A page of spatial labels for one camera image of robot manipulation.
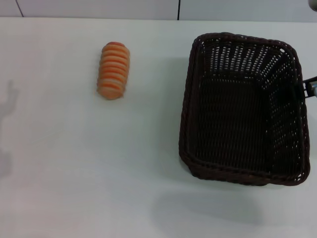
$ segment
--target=dark brown basket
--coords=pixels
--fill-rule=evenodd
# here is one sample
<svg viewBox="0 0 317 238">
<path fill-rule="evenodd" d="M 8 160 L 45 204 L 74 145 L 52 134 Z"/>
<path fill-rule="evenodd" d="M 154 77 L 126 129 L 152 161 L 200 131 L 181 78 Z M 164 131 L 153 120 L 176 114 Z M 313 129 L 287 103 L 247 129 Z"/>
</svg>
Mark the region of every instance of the dark brown basket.
<svg viewBox="0 0 317 238">
<path fill-rule="evenodd" d="M 298 185 L 310 172 L 302 69 L 288 44 L 230 33 L 190 53 L 179 155 L 193 176 Z"/>
</svg>

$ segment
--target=white table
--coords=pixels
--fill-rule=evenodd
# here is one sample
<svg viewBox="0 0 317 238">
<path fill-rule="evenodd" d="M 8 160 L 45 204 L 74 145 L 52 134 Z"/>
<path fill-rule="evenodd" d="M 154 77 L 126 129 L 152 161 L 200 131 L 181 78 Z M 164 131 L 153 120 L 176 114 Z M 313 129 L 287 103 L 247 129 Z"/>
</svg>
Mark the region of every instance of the white table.
<svg viewBox="0 0 317 238">
<path fill-rule="evenodd" d="M 192 42 L 224 31 L 286 41 L 317 75 L 317 23 L 0 18 L 0 237 L 316 238 L 316 99 L 300 186 L 199 180 L 179 161 Z M 131 52 L 116 101 L 95 93 L 109 41 Z"/>
</svg>

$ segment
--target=metal handle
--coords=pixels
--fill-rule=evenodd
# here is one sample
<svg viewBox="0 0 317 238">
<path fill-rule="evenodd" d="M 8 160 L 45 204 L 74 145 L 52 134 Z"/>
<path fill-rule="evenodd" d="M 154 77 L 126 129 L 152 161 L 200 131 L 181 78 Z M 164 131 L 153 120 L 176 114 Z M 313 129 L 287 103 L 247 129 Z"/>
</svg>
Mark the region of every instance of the metal handle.
<svg viewBox="0 0 317 238">
<path fill-rule="evenodd" d="M 306 98 L 310 98 L 312 96 L 317 97 L 317 77 L 307 79 L 303 81 L 305 84 L 305 91 L 307 92 Z"/>
</svg>

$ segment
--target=stack of orange rings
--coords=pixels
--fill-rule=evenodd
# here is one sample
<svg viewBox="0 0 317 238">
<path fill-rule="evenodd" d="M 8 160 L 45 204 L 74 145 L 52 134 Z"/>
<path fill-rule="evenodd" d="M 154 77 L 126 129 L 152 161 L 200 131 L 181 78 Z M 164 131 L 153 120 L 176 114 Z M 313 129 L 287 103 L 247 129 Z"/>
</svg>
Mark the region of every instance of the stack of orange rings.
<svg viewBox="0 0 317 238">
<path fill-rule="evenodd" d="M 109 42 L 102 50 L 97 91 L 112 100 L 123 96 L 130 67 L 130 52 L 124 44 Z"/>
</svg>

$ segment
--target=white tabletop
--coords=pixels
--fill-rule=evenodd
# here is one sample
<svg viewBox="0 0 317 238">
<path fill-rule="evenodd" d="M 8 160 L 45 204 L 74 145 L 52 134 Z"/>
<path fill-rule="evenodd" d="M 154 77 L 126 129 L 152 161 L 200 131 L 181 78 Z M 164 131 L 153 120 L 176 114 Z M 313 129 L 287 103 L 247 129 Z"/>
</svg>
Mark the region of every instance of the white tabletop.
<svg viewBox="0 0 317 238">
<path fill-rule="evenodd" d="M 199 180 L 178 156 L 188 57 L 207 32 L 279 39 L 317 75 L 317 23 L 0 18 L 1 238 L 316 238 L 296 187 Z M 96 94 L 102 47 L 131 52 L 124 98 Z"/>
</svg>

